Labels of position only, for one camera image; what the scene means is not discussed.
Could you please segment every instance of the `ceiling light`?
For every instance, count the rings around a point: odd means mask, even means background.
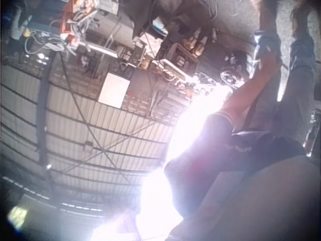
[[[44,55],[43,53],[40,53],[40,54],[38,54],[38,57],[39,57],[40,59],[44,59],[44,58],[45,58],[45,55]]]
[[[87,42],[87,44],[85,44],[83,42],[79,42],[79,45],[88,46],[90,49],[94,49],[94,50],[97,50],[97,51],[99,51],[101,53],[108,54],[108,55],[110,55],[110,56],[112,56],[114,58],[118,58],[118,55],[117,55],[117,53],[115,51],[112,51],[110,49],[104,48],[104,47],[99,46],[97,44],[88,43],[88,42]]]

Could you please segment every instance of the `sunlight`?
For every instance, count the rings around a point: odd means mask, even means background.
[[[231,88],[226,85],[215,86],[207,95],[198,96],[191,106],[180,116],[170,141],[166,163],[187,150],[200,133],[206,117],[218,111]]]
[[[143,240],[168,237],[183,218],[172,203],[170,184],[162,169],[152,172],[143,182],[140,214],[136,224]]]

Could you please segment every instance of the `hand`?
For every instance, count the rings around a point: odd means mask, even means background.
[[[266,53],[259,60],[259,69],[261,74],[271,78],[276,75],[281,69],[282,61],[278,61],[275,54],[272,52]]]

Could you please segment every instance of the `metal roof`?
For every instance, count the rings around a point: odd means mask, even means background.
[[[2,156],[5,170],[46,193],[36,126],[40,83],[16,67],[2,67]],[[88,204],[137,195],[144,176],[160,165],[174,127],[82,95],[76,94],[76,100],[105,154],[88,131],[70,91],[50,84],[45,149],[59,198]],[[88,142],[92,147],[85,148]]]

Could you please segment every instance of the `blue jeans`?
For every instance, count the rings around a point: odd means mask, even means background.
[[[257,31],[254,59],[267,51],[281,56],[281,40],[277,33]],[[290,137],[303,144],[308,132],[313,105],[314,64],[313,39],[308,34],[292,36],[290,66],[286,89],[277,102],[281,72],[267,84],[250,108],[249,123],[245,130],[269,131],[277,136]]]

